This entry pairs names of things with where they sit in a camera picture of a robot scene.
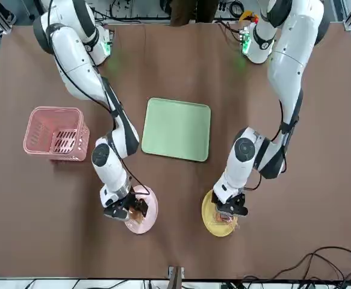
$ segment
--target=pink plate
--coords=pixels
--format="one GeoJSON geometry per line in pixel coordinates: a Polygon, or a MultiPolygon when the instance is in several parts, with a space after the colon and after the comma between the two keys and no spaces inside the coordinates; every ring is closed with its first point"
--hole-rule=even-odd
{"type": "MultiPolygon", "coordinates": [[[[145,187],[149,190],[150,195],[147,196],[147,195],[140,194],[140,195],[137,195],[137,199],[144,199],[146,201],[149,207],[147,210],[146,217],[143,219],[143,221],[140,224],[135,220],[129,220],[125,222],[127,228],[135,234],[143,234],[148,230],[150,230],[151,227],[154,225],[158,215],[157,197],[147,185],[145,185],[145,187]]],[[[147,193],[147,191],[141,185],[135,186],[134,191],[137,193],[147,193]]]]}

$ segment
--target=paper plate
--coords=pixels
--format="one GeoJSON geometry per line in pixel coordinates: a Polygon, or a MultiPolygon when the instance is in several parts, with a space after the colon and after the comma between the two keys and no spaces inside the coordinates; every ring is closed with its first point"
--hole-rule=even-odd
{"type": "MultiPolygon", "coordinates": [[[[147,185],[145,185],[145,187],[150,192],[150,195],[140,194],[140,195],[137,195],[137,199],[144,199],[146,201],[149,207],[147,210],[146,217],[143,219],[141,223],[138,223],[135,220],[129,220],[125,222],[127,228],[135,234],[143,234],[148,230],[150,230],[151,227],[154,225],[158,215],[157,197],[147,185]]],[[[141,185],[135,186],[134,191],[136,193],[147,193],[147,191],[141,185]]]]}
{"type": "Polygon", "coordinates": [[[217,215],[216,205],[211,202],[212,196],[213,196],[213,190],[210,190],[206,194],[205,198],[203,199],[202,219],[207,230],[209,230],[210,233],[212,233],[214,236],[217,236],[217,237],[224,237],[229,235],[232,231],[234,231],[237,225],[238,217],[235,216],[233,221],[230,223],[225,223],[225,222],[218,223],[216,219],[216,215],[217,215]]]}

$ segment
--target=plastic basket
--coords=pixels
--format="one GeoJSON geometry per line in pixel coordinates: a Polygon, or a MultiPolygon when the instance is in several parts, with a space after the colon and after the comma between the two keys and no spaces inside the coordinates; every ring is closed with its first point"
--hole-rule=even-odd
{"type": "Polygon", "coordinates": [[[28,122],[23,148],[28,155],[50,160],[82,161],[90,131],[74,107],[37,107],[28,122]]]}

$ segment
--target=yellow plate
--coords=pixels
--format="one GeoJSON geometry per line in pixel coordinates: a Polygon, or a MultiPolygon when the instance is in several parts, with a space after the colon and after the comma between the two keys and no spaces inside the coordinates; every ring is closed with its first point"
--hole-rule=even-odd
{"type": "Polygon", "coordinates": [[[229,235],[234,231],[235,226],[237,225],[237,217],[234,217],[233,221],[230,223],[218,223],[216,220],[217,210],[216,205],[211,202],[211,197],[213,195],[213,190],[210,190],[202,202],[202,219],[203,222],[214,236],[224,237],[229,235]]]}

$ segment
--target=green light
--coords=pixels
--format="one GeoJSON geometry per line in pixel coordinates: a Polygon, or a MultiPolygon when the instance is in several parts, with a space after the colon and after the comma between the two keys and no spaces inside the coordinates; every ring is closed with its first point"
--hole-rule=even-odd
{"type": "Polygon", "coordinates": [[[107,44],[107,43],[103,43],[103,51],[105,54],[110,54],[110,48],[111,48],[111,45],[107,44]]]}
{"type": "Polygon", "coordinates": [[[250,39],[249,35],[247,35],[242,44],[242,53],[244,55],[246,55],[249,52],[250,43],[252,43],[252,40],[250,39]]]}

